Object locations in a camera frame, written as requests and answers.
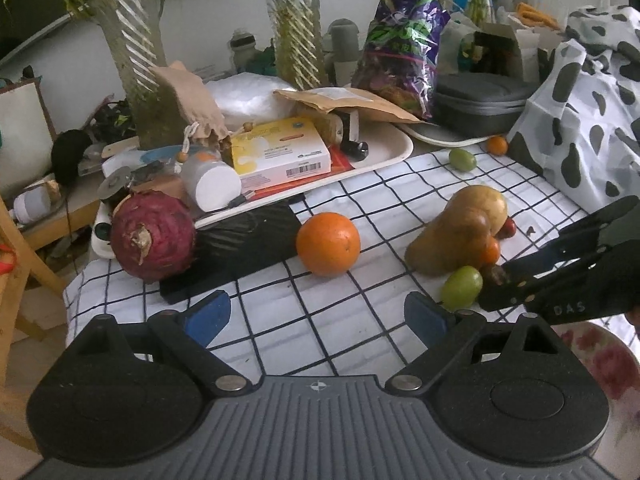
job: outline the floral plate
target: floral plate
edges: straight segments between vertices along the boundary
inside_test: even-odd
[[[609,398],[611,416],[597,462],[620,480],[640,478],[640,365],[611,332],[589,322],[554,327]]]

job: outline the yellow and white box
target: yellow and white box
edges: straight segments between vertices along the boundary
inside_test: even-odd
[[[310,119],[261,124],[231,139],[242,192],[331,171],[331,156]]]

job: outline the metal screw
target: metal screw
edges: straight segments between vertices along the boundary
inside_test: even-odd
[[[246,379],[239,375],[223,375],[216,379],[216,387],[224,392],[237,392],[246,386]]]
[[[422,386],[422,380],[420,377],[416,377],[414,375],[396,375],[391,379],[391,385],[396,390],[412,392]]]

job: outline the barcode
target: barcode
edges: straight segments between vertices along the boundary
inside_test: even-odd
[[[320,169],[320,162],[316,162],[315,164],[307,164],[306,166],[300,166],[299,168],[294,168],[293,170],[287,170],[287,176],[294,176],[300,173],[306,173],[307,171],[315,171]]]

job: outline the gray ribbed surface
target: gray ribbed surface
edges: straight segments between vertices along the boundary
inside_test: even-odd
[[[318,382],[326,387],[318,388]],[[266,377],[258,391],[215,404],[187,441],[148,462],[90,469],[51,460],[29,480],[613,479],[581,458],[548,468],[503,466],[442,433],[418,400],[369,376]]]

